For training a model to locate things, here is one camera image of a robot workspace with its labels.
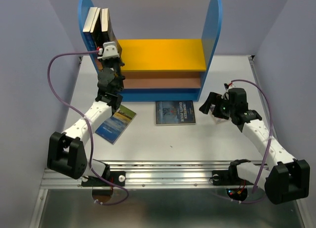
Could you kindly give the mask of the A Tale of Two Cities book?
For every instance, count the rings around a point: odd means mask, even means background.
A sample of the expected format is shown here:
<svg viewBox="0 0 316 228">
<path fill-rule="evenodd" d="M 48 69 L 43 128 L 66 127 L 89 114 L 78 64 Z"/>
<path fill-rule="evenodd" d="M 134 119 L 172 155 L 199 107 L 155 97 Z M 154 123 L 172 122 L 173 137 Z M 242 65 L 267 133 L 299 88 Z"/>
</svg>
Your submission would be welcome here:
<svg viewBox="0 0 316 228">
<path fill-rule="evenodd" d="M 106 43 L 106 42 L 115 42 L 119 57 L 121 59 L 122 47 L 114 34 L 111 18 L 110 18 L 110 11 L 108 8 L 101 9 L 101 34 L 102 34 L 101 46 L 103 46 L 103 43 Z"/>
</svg>

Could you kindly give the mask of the Three Days to See book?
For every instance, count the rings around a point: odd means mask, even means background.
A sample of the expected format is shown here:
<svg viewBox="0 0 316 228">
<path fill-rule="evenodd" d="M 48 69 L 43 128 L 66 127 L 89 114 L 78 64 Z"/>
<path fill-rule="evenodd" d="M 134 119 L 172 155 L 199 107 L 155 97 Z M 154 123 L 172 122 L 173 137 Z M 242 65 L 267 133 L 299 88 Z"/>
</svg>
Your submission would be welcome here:
<svg viewBox="0 0 316 228">
<path fill-rule="evenodd" d="M 95 12 L 94 19 L 92 21 L 92 26 L 90 29 L 90 34 L 94 43 L 95 49 L 103 45 L 103 37 L 101 32 L 101 8 L 97 8 Z"/>
</svg>

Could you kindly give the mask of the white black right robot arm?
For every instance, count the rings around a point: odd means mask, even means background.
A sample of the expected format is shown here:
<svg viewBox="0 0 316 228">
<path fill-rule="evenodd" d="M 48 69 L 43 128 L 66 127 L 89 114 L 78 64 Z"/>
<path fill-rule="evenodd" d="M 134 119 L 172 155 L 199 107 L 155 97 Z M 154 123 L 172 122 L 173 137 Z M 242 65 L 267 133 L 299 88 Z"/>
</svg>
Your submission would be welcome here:
<svg viewBox="0 0 316 228">
<path fill-rule="evenodd" d="M 261 166 L 248 159 L 237 159 L 227 170 L 213 171 L 215 186 L 250 183 L 262 189 L 273 204 L 308 197 L 309 164 L 304 159 L 296 159 L 270 134 L 259 113 L 249 109 L 243 88 L 229 87 L 223 95 L 210 92 L 199 111 L 231 120 L 263 157 Z"/>
</svg>

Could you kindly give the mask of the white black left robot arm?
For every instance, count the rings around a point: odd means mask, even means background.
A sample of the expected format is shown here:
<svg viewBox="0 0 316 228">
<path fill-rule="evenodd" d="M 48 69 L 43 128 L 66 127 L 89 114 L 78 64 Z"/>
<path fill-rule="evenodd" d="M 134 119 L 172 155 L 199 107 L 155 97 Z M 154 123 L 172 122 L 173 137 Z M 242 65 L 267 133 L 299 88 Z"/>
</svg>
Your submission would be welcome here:
<svg viewBox="0 0 316 228">
<path fill-rule="evenodd" d="M 97 75 L 97 96 L 86 113 L 63 132 L 54 132 L 49 138 L 47 167 L 73 179 L 90 176 L 100 186 L 110 181 L 109 165 L 87 157 L 85 145 L 93 142 L 93 133 L 120 108 L 125 77 L 121 74 L 120 58 L 103 60 L 103 69 Z"/>
</svg>

